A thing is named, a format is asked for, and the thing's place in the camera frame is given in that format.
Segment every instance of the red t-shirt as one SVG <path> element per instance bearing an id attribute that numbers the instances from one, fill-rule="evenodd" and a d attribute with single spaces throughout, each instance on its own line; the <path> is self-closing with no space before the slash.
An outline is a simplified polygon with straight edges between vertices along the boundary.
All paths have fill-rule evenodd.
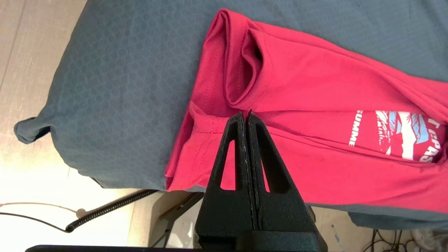
<path id="1" fill-rule="evenodd" d="M 228 10 L 206 36 L 168 190 L 206 187 L 227 119 L 251 109 L 306 202 L 448 213 L 447 83 Z M 221 186 L 235 186 L 232 155 Z"/>

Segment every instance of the floor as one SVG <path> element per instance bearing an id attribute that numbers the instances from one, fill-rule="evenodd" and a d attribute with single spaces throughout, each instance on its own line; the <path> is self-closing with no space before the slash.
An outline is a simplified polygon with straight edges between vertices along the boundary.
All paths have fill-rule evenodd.
<path id="1" fill-rule="evenodd" d="M 70 169 L 49 135 L 24 145 L 13 125 L 36 116 L 73 27 L 86 0 L 0 0 L 0 206 L 1 212 L 33 216 L 64 228 L 74 211 L 90 210 L 136 191 L 102 189 Z M 24 251 L 37 244 L 146 246 L 151 224 L 185 192 L 157 193 L 65 234 L 26 219 L 0 216 L 2 251 Z M 314 208 L 330 251 L 358 252 L 369 243 L 371 229 L 356 227 L 347 213 Z M 384 232 L 392 239 L 393 232 Z M 405 232 L 404 239 L 409 237 Z"/>

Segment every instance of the hexagon pattern fabric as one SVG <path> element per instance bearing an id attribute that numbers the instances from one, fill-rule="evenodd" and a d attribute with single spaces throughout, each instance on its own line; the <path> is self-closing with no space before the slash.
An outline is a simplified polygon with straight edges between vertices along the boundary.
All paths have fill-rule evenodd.
<path id="1" fill-rule="evenodd" d="M 221 8 L 310 33 L 411 75 L 448 81 L 448 3 L 363 0 L 90 0 L 41 113 L 64 161 L 103 187 L 165 189 L 204 36 Z"/>

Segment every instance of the light wood floor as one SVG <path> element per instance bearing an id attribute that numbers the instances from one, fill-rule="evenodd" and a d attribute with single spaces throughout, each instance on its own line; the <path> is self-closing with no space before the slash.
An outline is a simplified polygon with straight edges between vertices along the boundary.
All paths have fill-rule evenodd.
<path id="1" fill-rule="evenodd" d="M 90 210 L 135 191 L 101 189 L 91 179 L 80 176 L 62 161 L 49 135 L 24 145 L 13 133 L 17 121 L 36 116 L 44 106 L 85 2 L 0 0 L 0 205 L 41 202 Z M 162 193 L 150 196 L 71 234 L 29 220 L 0 216 L 0 250 L 24 251 L 37 244 L 146 246 L 154 218 L 184 196 L 183 192 L 169 197 Z M 356 227 L 347 213 L 314 210 L 330 251 L 361 251 L 369 243 L 372 230 Z M 33 216 L 62 228 L 76 218 L 73 212 L 42 205 L 10 204 L 1 207 L 0 212 Z"/>

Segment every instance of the t-shirt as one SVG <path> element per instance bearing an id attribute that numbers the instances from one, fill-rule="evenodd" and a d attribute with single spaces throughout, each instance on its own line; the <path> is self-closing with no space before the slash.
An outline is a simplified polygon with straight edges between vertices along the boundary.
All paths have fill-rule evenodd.
<path id="1" fill-rule="evenodd" d="M 448 213 L 447 83 L 221 10 L 165 172 L 168 190 L 207 186 L 226 121 L 250 110 L 305 202 Z M 232 155 L 221 187 L 235 187 Z"/>

